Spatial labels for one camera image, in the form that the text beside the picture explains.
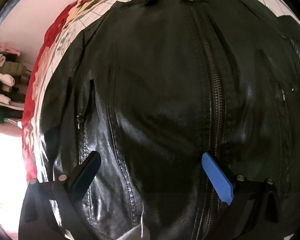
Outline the white quilted floral mat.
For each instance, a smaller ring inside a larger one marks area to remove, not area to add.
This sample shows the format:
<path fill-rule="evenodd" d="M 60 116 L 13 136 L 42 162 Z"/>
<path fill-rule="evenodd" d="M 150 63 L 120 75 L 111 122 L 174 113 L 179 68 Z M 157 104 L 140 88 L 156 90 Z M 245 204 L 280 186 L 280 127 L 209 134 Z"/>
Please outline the white quilted floral mat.
<path fill-rule="evenodd" d="M 38 179 L 93 150 L 132 180 L 187 177 L 204 152 L 251 180 L 284 166 L 271 80 L 281 0 L 101 0 L 61 31 L 40 82 Z"/>

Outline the pile of clothes on rack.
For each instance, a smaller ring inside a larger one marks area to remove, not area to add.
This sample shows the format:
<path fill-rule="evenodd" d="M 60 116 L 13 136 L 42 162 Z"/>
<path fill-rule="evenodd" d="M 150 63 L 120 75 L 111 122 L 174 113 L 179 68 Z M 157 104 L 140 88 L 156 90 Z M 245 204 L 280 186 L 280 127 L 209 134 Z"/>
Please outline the pile of clothes on rack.
<path fill-rule="evenodd" d="M 0 124 L 10 123 L 22 128 L 27 85 L 31 71 L 19 62 L 21 52 L 0 44 Z"/>

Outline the red floral blanket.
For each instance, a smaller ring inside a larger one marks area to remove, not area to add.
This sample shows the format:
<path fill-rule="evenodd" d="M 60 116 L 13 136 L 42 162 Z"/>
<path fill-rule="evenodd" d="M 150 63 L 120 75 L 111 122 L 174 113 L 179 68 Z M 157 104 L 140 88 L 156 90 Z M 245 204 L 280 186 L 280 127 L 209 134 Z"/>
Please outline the red floral blanket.
<path fill-rule="evenodd" d="M 37 178 L 37 167 L 33 149 L 34 139 L 34 112 L 39 92 L 39 81 L 43 78 L 43 72 L 48 65 L 48 59 L 55 46 L 56 39 L 61 31 L 70 22 L 83 12 L 101 0 L 77 0 L 71 3 L 59 14 L 53 24 L 47 29 L 44 36 L 44 43 L 33 65 L 29 85 L 26 92 L 23 117 L 21 120 L 21 138 L 23 143 L 23 159 L 25 163 L 26 181 Z"/>

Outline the black leather jacket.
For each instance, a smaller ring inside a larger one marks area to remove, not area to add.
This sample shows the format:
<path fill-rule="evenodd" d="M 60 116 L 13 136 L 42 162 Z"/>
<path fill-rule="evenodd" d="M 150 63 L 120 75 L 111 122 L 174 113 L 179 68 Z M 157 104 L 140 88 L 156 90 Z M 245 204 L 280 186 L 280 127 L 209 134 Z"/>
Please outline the black leather jacket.
<path fill-rule="evenodd" d="M 97 239 L 206 239 L 225 211 L 203 168 L 274 181 L 278 224 L 300 233 L 300 24 L 258 0 L 116 2 L 70 44 L 40 120 L 45 179 L 90 152 L 79 213 Z"/>

